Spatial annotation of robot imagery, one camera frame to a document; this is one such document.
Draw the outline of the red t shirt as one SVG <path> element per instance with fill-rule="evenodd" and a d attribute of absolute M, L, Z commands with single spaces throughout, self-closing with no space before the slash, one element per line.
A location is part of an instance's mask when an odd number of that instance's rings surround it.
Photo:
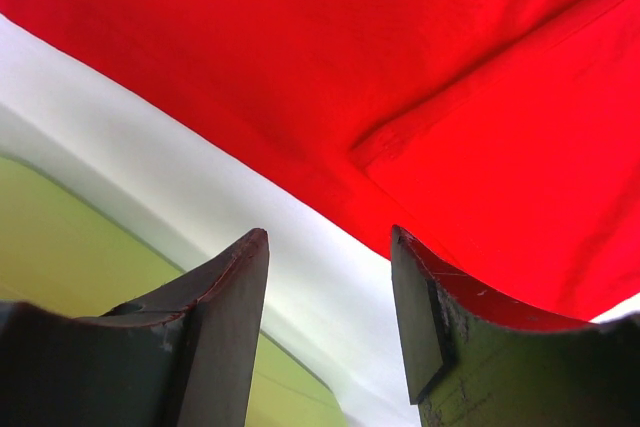
<path fill-rule="evenodd" d="M 1 0 L 376 252 L 582 319 L 639 291 L 639 0 Z"/>

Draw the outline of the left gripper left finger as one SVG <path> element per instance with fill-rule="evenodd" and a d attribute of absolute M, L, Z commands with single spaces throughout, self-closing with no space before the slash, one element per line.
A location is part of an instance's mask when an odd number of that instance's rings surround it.
<path fill-rule="evenodd" d="M 254 229 L 99 317 L 1 306 L 5 426 L 241 426 L 269 265 Z"/>

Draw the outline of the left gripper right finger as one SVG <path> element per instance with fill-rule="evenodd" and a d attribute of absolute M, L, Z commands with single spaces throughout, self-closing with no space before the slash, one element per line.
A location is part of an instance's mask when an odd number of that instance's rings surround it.
<path fill-rule="evenodd" d="M 635 426 L 639 318 L 601 324 L 520 302 L 394 227 L 409 400 L 425 426 Z"/>

